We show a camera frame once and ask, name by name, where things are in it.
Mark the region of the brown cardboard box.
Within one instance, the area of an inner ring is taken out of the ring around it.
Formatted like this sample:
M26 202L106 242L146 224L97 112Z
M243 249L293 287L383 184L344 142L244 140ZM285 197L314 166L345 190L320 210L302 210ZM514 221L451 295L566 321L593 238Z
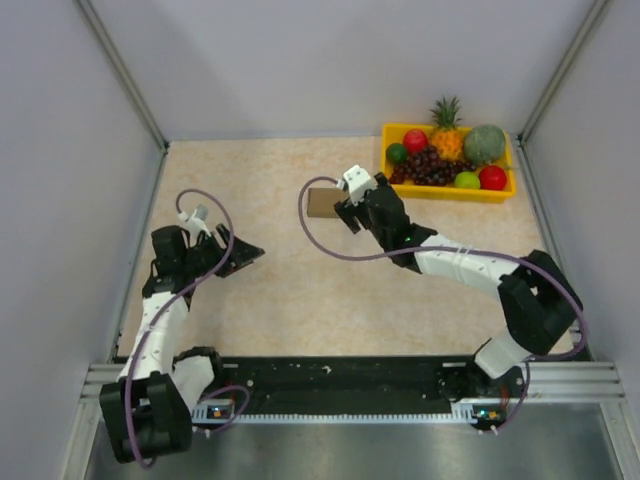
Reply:
M306 214L309 218L337 218L335 205L346 198L347 195L337 188L310 188L307 195Z

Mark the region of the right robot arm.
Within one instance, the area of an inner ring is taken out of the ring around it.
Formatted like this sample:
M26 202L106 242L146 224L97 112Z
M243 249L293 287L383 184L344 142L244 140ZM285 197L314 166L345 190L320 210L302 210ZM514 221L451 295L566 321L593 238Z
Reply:
M369 231L381 256L419 274L440 276L499 300L505 327L474 354L466 380L476 394L498 389L516 364L547 355L577 319L582 305L549 254L525 257L477 250L412 222L386 177L354 166L337 182L346 193L334 209L357 233Z

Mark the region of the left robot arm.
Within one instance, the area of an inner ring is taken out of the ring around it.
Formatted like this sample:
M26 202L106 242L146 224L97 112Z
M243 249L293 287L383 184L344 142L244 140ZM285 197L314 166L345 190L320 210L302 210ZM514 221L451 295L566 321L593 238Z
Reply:
M201 395L216 396L227 374L212 347L181 354L175 344L191 309L195 284L226 278L264 255L219 224L178 225L151 234L155 257L142 289L142 319L129 359L115 382L102 386L99 404L116 460L141 462L188 450L192 412Z

